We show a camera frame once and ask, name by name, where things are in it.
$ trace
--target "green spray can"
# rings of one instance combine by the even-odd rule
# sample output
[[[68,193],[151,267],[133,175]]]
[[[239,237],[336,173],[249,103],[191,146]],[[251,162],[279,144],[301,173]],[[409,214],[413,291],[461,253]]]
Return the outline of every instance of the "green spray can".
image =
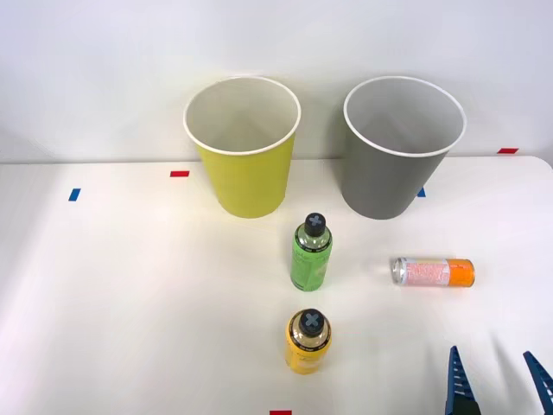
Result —
[[[332,234],[322,214],[309,214],[294,233],[292,283],[303,291],[315,291],[325,278],[332,249]]]

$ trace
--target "gray paper cup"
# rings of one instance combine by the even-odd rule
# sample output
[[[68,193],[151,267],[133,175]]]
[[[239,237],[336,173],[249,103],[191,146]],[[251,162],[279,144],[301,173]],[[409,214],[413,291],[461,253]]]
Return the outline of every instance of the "gray paper cup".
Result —
[[[347,95],[344,117],[342,194],[354,211],[373,219],[401,214],[467,128],[455,98],[405,76],[357,85]]]

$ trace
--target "white wall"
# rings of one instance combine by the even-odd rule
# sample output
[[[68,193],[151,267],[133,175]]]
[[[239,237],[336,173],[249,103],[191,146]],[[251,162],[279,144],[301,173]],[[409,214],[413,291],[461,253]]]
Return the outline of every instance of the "white wall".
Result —
[[[341,103],[408,74],[465,106],[461,154],[553,161],[546,0],[1,0],[0,162],[190,160],[191,94],[236,73],[302,102],[296,157],[337,156]]]

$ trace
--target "orange can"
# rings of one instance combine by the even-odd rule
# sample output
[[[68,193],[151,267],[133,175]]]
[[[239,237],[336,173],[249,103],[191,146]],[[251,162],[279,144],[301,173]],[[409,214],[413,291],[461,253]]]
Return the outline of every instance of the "orange can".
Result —
[[[468,259],[398,258],[391,274],[400,285],[470,287],[475,279],[474,265]]]

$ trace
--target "yellow spray can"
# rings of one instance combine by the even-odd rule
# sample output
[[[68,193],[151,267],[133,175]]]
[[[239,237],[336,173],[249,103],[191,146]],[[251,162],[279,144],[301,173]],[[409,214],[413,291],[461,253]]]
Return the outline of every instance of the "yellow spray can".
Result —
[[[312,374],[331,342],[330,323],[319,310],[298,311],[286,326],[286,363],[296,373]]]

